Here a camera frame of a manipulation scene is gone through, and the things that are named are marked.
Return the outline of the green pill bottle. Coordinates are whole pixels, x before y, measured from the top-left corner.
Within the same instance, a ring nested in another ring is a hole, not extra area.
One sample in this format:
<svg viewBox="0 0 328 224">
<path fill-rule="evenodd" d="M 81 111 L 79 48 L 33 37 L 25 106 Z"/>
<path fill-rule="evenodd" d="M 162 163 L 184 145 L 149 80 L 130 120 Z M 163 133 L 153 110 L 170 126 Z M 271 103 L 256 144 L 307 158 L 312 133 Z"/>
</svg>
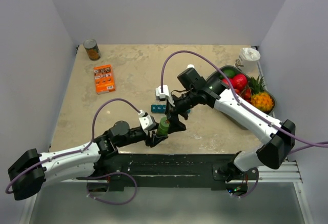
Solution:
<svg viewBox="0 0 328 224">
<path fill-rule="evenodd" d="M 169 131 L 169 126 L 170 126 L 170 122 L 167 120 L 167 118 L 162 117 L 158 124 L 156 135 L 157 136 L 167 136 L 168 131 Z"/>
</svg>

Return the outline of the teal weekly pill organizer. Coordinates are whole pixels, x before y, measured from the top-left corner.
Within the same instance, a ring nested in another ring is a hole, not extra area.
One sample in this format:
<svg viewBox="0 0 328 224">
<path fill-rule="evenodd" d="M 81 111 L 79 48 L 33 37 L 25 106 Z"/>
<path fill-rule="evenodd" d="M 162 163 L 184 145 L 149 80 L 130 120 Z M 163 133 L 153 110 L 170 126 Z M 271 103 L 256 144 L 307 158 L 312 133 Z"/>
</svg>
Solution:
<svg viewBox="0 0 328 224">
<path fill-rule="evenodd" d="M 154 114 L 168 114 L 168 113 L 174 113 L 174 114 L 186 113 L 186 114 L 189 114 L 191 112 L 191 109 L 185 110 L 185 109 L 177 109 L 177 108 L 173 108 L 173 107 L 169 107 L 167 109 L 166 105 L 152 104 L 151 105 L 151 112 L 154 113 Z"/>
</svg>

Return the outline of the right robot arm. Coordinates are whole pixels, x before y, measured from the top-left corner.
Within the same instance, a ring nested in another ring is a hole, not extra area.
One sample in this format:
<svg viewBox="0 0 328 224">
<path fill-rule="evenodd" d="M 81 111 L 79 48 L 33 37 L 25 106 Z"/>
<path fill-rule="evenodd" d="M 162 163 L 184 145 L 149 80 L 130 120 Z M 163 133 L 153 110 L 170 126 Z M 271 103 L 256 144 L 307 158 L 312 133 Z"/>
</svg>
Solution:
<svg viewBox="0 0 328 224">
<path fill-rule="evenodd" d="M 222 172 L 229 173 L 233 179 L 241 179 L 251 168 L 267 166 L 278 169 L 281 166 L 295 145 L 292 135 L 295 134 L 296 126 L 292 121 L 281 122 L 242 98 L 235 98 L 217 72 L 204 79 L 195 69 L 188 68 L 178 76 L 178 80 L 186 93 L 180 97 L 167 97 L 165 114 L 170 122 L 169 133 L 185 131 L 186 126 L 179 121 L 179 117 L 188 119 L 188 110 L 196 105 L 207 105 L 236 120 L 262 143 L 259 148 L 249 152 L 238 152 L 222 168 Z"/>
</svg>

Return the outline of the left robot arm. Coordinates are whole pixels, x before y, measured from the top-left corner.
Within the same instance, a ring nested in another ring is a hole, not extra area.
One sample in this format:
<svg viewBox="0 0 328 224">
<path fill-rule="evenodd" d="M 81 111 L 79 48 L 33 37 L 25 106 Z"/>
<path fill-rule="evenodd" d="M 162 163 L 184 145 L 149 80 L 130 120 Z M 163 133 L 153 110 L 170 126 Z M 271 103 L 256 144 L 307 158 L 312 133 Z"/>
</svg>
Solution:
<svg viewBox="0 0 328 224">
<path fill-rule="evenodd" d="M 154 147 L 168 138 L 169 124 L 130 128 L 125 121 L 118 121 L 91 143 L 52 153 L 27 150 L 8 169 L 10 179 L 5 192 L 15 200 L 27 199 L 38 193 L 42 186 L 73 177 L 101 179 L 106 166 L 101 162 L 118 154 L 118 148 L 140 141 Z"/>
</svg>

